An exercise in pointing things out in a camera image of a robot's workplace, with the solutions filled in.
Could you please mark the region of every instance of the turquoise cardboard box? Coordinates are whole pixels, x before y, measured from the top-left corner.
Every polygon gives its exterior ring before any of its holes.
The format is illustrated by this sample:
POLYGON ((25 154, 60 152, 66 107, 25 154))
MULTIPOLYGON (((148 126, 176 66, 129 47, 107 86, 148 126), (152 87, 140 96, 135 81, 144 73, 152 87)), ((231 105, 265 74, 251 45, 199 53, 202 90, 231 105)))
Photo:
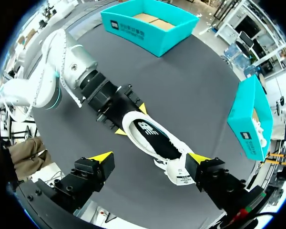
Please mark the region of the turquoise cardboard box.
POLYGON ((273 118, 264 90, 256 76, 239 83, 234 104, 227 119, 228 124, 243 147, 249 159, 264 161, 270 145, 273 118), (252 116, 256 110, 263 136, 267 141, 262 148, 254 128, 252 116))
POLYGON ((103 10, 101 16, 108 32, 141 46, 157 57, 190 36, 199 21, 199 18, 191 13, 155 0, 131 0, 120 3, 103 10), (174 27, 164 30, 133 17, 140 13, 154 16, 174 27))

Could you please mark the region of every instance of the white robotic arm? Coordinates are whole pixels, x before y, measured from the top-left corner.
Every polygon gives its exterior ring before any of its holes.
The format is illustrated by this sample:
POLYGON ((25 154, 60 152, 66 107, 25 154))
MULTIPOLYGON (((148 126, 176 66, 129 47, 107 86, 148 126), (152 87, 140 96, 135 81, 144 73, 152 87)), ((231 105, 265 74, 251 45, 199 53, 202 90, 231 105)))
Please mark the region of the white robotic arm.
POLYGON ((59 29, 44 41, 42 58, 38 66, 26 79, 12 79, 0 87, 0 106, 4 104, 28 106, 25 121, 33 107, 46 109, 56 107, 61 99, 61 86, 68 92, 79 107, 80 100, 72 92, 78 88, 86 76, 96 70, 97 62, 74 38, 59 29))

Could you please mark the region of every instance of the white sneaker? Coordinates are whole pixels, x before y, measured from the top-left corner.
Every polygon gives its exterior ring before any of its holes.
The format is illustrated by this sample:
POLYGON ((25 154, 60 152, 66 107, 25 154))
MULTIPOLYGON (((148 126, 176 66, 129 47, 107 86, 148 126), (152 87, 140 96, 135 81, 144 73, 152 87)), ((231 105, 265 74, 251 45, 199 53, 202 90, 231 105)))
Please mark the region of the white sneaker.
POLYGON ((263 136, 264 129, 261 127, 261 123, 256 121, 255 118, 253 118, 252 120, 253 120, 254 128, 255 128, 255 130, 257 132, 258 139, 259 139, 259 141, 261 143, 261 147, 264 148, 267 145, 267 141, 266 141, 266 139, 263 136))
POLYGON ((187 144, 142 112, 128 112, 123 118, 122 125, 129 139, 140 150, 154 157, 155 165, 165 171, 172 183, 175 185, 194 183, 185 169, 186 154, 193 153, 187 144))

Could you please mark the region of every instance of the black shoe insole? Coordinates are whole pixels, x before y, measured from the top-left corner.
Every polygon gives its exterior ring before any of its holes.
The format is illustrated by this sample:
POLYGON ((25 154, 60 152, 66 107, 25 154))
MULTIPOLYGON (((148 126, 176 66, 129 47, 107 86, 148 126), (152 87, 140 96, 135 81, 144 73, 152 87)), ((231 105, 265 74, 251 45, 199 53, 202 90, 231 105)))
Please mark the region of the black shoe insole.
POLYGON ((133 123, 158 155, 170 160, 181 157, 181 153, 173 146, 170 139, 151 123, 143 119, 134 120, 133 123))

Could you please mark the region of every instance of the round table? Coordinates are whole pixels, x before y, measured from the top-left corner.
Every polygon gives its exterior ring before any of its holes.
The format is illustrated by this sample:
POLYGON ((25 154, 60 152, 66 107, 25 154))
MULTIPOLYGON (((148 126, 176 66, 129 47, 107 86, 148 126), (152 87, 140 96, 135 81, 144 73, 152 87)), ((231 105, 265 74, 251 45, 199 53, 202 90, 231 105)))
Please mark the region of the round table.
MULTIPOLYGON (((217 156, 238 179, 248 179, 254 161, 226 122, 239 80, 207 45, 190 36, 157 58, 102 25, 78 42, 98 61, 98 71, 115 85, 130 83, 148 114, 195 153, 217 156)), ((100 206, 149 229, 206 227, 221 214, 206 193, 172 184, 126 136, 96 122, 87 104, 78 108, 64 90, 62 95, 58 108, 33 110, 36 124, 64 173, 82 156, 114 152, 114 171, 92 195, 100 206)))

